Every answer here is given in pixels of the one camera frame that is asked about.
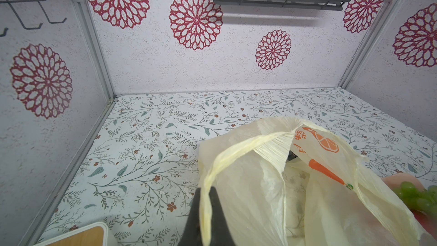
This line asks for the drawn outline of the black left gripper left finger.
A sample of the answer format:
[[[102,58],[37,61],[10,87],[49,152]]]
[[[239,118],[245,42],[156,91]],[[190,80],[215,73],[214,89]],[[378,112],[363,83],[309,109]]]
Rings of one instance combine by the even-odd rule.
[[[178,246],[201,246],[199,222],[200,191],[200,188],[195,191],[187,223]]]

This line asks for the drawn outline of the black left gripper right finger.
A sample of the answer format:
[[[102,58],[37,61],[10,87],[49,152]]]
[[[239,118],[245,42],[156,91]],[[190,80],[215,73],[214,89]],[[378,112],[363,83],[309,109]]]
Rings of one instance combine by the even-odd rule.
[[[211,246],[235,246],[226,223],[217,190],[211,187],[209,197],[212,205],[212,237]]]

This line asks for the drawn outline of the cream plastic bag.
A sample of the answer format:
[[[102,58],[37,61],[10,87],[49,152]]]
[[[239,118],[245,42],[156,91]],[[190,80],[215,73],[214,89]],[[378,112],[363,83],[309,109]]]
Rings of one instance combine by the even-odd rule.
[[[289,151],[298,157],[287,162]],[[436,240],[341,137],[293,117],[262,118],[199,146],[201,242],[211,187],[238,246],[434,246]]]

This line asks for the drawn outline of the green grape bunch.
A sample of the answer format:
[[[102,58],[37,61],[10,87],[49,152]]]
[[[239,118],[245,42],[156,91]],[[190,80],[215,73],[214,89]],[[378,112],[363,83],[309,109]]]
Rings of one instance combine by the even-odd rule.
[[[412,182],[402,182],[393,191],[409,209],[423,212],[433,219],[437,218],[437,187],[435,185],[419,190]]]

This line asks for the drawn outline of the red apple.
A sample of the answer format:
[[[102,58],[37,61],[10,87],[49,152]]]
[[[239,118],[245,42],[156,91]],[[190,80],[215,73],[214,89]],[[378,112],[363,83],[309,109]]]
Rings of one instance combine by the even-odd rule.
[[[436,240],[437,239],[437,223],[429,218],[426,214],[412,210],[415,219],[421,224],[421,226]]]

